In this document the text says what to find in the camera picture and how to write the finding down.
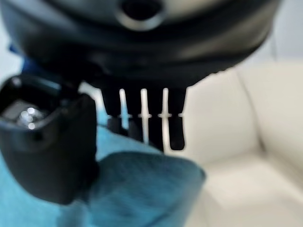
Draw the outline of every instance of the black plastic part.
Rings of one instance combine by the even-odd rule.
[[[120,89],[102,89],[101,92],[106,113],[118,117],[121,114]]]
[[[104,70],[101,77],[83,74],[97,87],[187,88],[255,51],[280,1],[233,0],[144,33],[96,24],[41,0],[1,0],[1,9],[16,49],[46,69],[77,71],[89,62]]]
[[[164,151],[162,118],[152,117],[148,119],[149,144],[160,151]]]
[[[147,105],[148,113],[151,114],[152,117],[158,117],[163,109],[163,89],[148,89]]]
[[[7,167],[28,193],[69,204],[98,174],[96,105],[88,95],[74,94],[61,106],[61,96],[46,94],[33,84],[27,84],[26,76],[15,77],[0,91],[0,149]],[[20,99],[49,112],[34,129],[3,116]]]
[[[186,89],[169,89],[168,112],[172,115],[183,113]]]
[[[169,143],[174,151],[182,151],[185,148],[182,117],[169,118]]]
[[[142,118],[130,118],[128,124],[128,137],[139,142],[144,142]]]
[[[125,89],[127,112],[132,117],[138,117],[141,114],[141,89]]]

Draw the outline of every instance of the comb teeth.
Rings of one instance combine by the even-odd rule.
[[[147,90],[147,108],[149,113],[148,125],[143,124],[143,106],[141,89],[125,89],[125,101],[128,113],[128,129],[122,127],[123,102],[119,89],[103,89],[103,102],[107,114],[110,116],[107,128],[113,133],[128,136],[139,142],[148,141],[148,144],[164,151],[162,114],[165,111],[165,100],[163,100],[163,89]],[[170,89],[167,101],[169,113],[169,144],[175,151],[181,151],[185,147],[182,112],[186,99],[186,89]]]

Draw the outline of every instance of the blue cloth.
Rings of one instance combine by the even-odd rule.
[[[99,113],[98,120],[104,120],[104,113]],[[27,194],[0,157],[0,227],[184,225],[205,180],[200,167],[188,160],[164,156],[101,126],[97,146],[100,176],[69,206]]]

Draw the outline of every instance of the white sofa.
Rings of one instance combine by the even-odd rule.
[[[187,227],[302,227],[303,61],[232,69],[188,92],[187,147],[166,146],[208,174]]]

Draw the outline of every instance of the metal part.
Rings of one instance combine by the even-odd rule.
[[[35,129],[35,122],[42,119],[44,119],[44,114],[41,111],[30,107],[20,114],[19,122],[29,129]]]

